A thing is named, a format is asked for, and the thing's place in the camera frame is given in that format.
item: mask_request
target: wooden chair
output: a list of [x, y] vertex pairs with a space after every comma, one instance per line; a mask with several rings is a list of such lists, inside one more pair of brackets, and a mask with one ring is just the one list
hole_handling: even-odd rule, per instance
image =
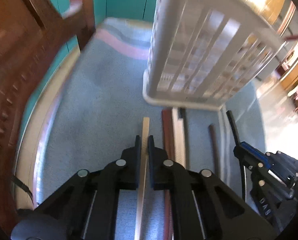
[[70, 0], [61, 17], [50, 0], [0, 0], [0, 227], [18, 221], [11, 194], [26, 102], [59, 49], [77, 35], [82, 50], [95, 32], [93, 0]]

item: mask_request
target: white laundry basket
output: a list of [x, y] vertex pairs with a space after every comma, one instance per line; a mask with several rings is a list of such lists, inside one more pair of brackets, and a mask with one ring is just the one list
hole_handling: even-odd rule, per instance
[[153, 105], [218, 110], [283, 43], [240, 0], [157, 0], [143, 96]]

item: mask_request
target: basket base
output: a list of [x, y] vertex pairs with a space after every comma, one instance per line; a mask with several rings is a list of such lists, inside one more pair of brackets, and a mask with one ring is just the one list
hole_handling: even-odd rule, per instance
[[144, 100], [154, 106], [170, 106], [170, 107], [183, 107], [183, 108], [191, 108], [191, 109], [202, 109], [209, 111], [220, 111], [222, 106], [213, 106], [206, 103], [193, 103], [193, 102], [184, 102], [177, 100], [165, 100], [160, 98], [152, 98], [147, 94], [147, 80], [148, 80], [148, 72], [145, 70], [143, 77], [143, 85], [142, 85], [142, 96]]

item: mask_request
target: silver screw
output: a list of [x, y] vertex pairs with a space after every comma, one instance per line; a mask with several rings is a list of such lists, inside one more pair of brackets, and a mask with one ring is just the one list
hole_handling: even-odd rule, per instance
[[204, 169], [204, 170], [201, 171], [201, 175], [206, 177], [206, 178], [209, 178], [212, 175], [212, 173], [211, 173], [210, 170]]
[[167, 167], [171, 167], [173, 165], [173, 161], [172, 160], [164, 160], [163, 165], [165, 165]]
[[78, 171], [78, 176], [80, 177], [80, 178], [83, 178], [83, 177], [86, 177], [88, 175], [88, 171], [87, 170], [80, 170], [80, 171]]
[[124, 159], [119, 159], [116, 161], [116, 165], [119, 167], [122, 167], [122, 166], [126, 165], [126, 161]]
[[260, 180], [260, 181], [259, 181], [259, 186], [260, 186], [260, 187], [262, 187], [264, 184], [265, 184], [265, 181], [264, 181], [264, 180]]

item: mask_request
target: pink stripe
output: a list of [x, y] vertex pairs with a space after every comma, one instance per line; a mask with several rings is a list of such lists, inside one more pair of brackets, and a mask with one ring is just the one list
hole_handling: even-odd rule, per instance
[[95, 38], [107, 43], [116, 51], [123, 55], [132, 57], [134, 59], [147, 60], [149, 56], [149, 49], [139, 49], [133, 47], [123, 41], [118, 40], [115, 36], [104, 29], [97, 30]]

